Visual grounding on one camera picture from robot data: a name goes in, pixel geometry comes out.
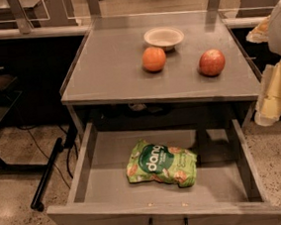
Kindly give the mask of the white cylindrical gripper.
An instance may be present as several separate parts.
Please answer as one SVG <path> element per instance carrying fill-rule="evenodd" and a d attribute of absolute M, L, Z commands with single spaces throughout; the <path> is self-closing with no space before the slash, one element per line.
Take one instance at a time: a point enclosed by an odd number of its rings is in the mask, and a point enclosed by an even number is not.
<path fill-rule="evenodd" d="M 281 0 L 270 18 L 265 17 L 245 39 L 256 44 L 268 42 L 269 49 L 281 56 Z M 262 73 L 255 112 L 254 121 L 262 127 L 274 125 L 281 117 L 281 59 L 275 65 L 268 64 Z"/>

